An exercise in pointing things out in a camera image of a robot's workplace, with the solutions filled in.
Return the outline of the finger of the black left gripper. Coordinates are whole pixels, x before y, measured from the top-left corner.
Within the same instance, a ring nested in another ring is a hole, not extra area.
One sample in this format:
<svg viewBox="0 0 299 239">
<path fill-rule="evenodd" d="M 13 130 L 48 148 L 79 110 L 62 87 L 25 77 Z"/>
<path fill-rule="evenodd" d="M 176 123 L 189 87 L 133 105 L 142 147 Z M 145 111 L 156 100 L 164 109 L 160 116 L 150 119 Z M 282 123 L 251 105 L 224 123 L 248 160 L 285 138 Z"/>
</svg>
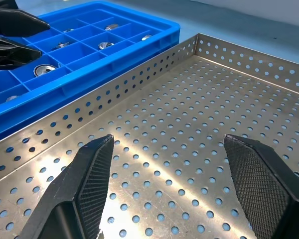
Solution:
<svg viewBox="0 0 299 239">
<path fill-rule="evenodd" d="M 50 25 L 23 10 L 0 8 L 0 35 L 30 37 L 49 30 Z"/>
<path fill-rule="evenodd" d="M 42 56 L 42 52 L 5 37 L 0 37 L 0 70 L 13 70 Z"/>
</svg>

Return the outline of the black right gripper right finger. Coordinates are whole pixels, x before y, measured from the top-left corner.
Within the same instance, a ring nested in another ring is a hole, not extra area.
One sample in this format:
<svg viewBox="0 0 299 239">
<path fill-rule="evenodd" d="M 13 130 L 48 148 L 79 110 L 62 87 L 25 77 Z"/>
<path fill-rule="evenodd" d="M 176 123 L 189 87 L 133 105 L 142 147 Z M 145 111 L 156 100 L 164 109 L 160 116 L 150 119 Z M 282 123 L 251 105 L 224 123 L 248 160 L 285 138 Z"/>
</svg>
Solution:
<svg viewBox="0 0 299 239">
<path fill-rule="evenodd" d="M 299 239 L 299 177 L 273 148 L 227 134 L 231 178 L 244 214 L 259 239 Z"/>
</svg>

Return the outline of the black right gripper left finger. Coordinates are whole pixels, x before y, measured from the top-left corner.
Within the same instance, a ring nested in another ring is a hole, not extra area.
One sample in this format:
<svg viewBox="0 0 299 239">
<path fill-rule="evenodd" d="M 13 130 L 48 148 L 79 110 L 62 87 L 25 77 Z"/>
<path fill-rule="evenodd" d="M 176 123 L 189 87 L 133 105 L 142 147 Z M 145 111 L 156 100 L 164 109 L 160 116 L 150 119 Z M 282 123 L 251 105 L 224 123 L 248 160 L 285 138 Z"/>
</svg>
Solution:
<svg viewBox="0 0 299 239">
<path fill-rule="evenodd" d="M 49 184 L 21 239 L 95 239 L 108 194 L 114 137 L 90 141 Z"/>
</svg>

